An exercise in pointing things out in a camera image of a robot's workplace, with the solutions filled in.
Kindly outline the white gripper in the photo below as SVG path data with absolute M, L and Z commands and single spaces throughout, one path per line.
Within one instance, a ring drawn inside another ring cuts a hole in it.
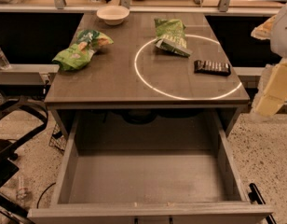
M 270 39 L 271 50 L 287 58 L 287 3 L 276 16 L 255 27 L 251 37 Z M 287 102 L 287 59 L 276 65 L 267 64 L 258 83 L 258 93 L 253 99 L 253 112 L 261 117 L 275 115 Z

